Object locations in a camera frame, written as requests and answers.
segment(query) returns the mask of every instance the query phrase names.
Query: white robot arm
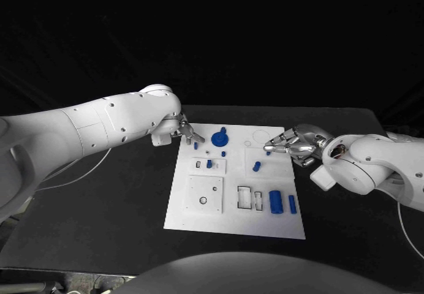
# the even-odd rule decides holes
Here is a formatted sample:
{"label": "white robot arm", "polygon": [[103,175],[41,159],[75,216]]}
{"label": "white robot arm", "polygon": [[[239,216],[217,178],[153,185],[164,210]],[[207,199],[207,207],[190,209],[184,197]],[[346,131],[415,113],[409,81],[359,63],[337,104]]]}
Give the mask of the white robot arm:
{"label": "white robot arm", "polygon": [[377,189],[424,211],[424,142],[396,143],[380,135],[334,138],[321,128],[300,124],[266,142],[264,150],[288,153],[303,167],[321,159],[311,180],[323,190],[336,183],[362,195]]}
{"label": "white robot arm", "polygon": [[203,142],[164,85],[28,115],[0,117],[0,221],[67,162],[151,134],[154,146],[184,135]]}

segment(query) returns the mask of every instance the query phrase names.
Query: white cable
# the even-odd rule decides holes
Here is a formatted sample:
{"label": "white cable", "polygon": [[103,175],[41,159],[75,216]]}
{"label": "white cable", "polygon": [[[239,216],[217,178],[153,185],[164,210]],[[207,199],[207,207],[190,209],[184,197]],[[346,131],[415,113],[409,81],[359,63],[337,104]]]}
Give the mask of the white cable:
{"label": "white cable", "polygon": [[409,242],[409,244],[411,244],[411,246],[412,246],[415,252],[416,252],[418,255],[421,256],[421,259],[424,259],[424,255],[419,253],[418,249],[415,248],[415,246],[414,246],[414,244],[412,244],[412,242],[411,242],[411,240],[409,240],[409,237],[408,237],[406,231],[405,231],[403,222],[402,222],[402,215],[401,215],[401,213],[399,213],[399,202],[398,202],[398,214],[399,214],[399,226],[402,227],[402,231],[403,231],[403,234],[405,234],[406,240],[408,240],[408,242]]}
{"label": "white cable", "polygon": [[40,190],[47,190],[47,189],[52,189],[52,188],[57,188],[57,187],[66,186],[66,185],[75,183],[76,181],[79,181],[95,170],[95,168],[99,166],[99,164],[102,163],[103,159],[106,158],[106,155],[108,155],[109,152],[111,152],[111,149],[105,153],[103,158],[101,159],[99,163],[95,165],[95,167],[89,170],[89,172],[83,176],[80,176],[78,179],[75,179],[73,181],[70,181],[70,182],[67,182],[65,184],[60,184],[60,185],[56,185],[56,186],[52,186],[52,187],[46,187],[46,188],[37,189],[34,191],[37,192]]}
{"label": "white cable", "polygon": [[52,179],[59,173],[62,173],[76,162],[79,161],[79,159],[73,160],[57,172],[54,172],[54,174],[52,174],[50,176],[47,176],[41,181],[47,181],[49,179]]}

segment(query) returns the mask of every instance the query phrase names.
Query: small blue part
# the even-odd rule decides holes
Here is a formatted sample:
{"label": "small blue part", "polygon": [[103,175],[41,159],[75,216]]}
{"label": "small blue part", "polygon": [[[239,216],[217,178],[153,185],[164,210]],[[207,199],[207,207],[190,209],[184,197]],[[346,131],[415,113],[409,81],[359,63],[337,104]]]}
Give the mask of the small blue part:
{"label": "small blue part", "polygon": [[269,204],[271,204],[271,213],[281,214],[282,213],[282,201],[281,201],[281,193],[277,190],[269,191]]}
{"label": "small blue part", "polygon": [[290,203],[290,212],[291,212],[291,214],[297,214],[295,202],[294,202],[294,196],[292,195],[288,196],[288,203]]}
{"label": "small blue part", "polygon": [[256,161],[256,163],[253,164],[253,172],[256,172],[258,171],[258,168],[261,167],[261,163],[259,163],[259,161]]}
{"label": "small blue part", "polygon": [[228,144],[228,136],[225,127],[220,128],[220,131],[212,135],[212,144],[216,147],[223,147]]}

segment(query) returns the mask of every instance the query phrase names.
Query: black table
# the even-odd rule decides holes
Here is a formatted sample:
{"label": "black table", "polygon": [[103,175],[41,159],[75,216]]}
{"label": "black table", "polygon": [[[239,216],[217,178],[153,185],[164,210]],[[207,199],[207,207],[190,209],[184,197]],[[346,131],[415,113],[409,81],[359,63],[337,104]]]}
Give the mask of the black table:
{"label": "black table", "polygon": [[[191,123],[284,126],[310,123],[333,133],[380,134],[372,111],[356,108],[184,106]],[[323,262],[403,291],[424,290],[424,262],[406,243],[392,198],[336,185],[323,192],[314,168],[294,166],[305,240],[164,230],[178,138],[150,138],[112,149],[78,183],[34,195],[0,254],[0,267],[137,275],[178,258],[223,251],[284,254]],[[103,153],[86,157],[50,183],[80,176]],[[412,242],[424,251],[424,213],[402,208]]]}

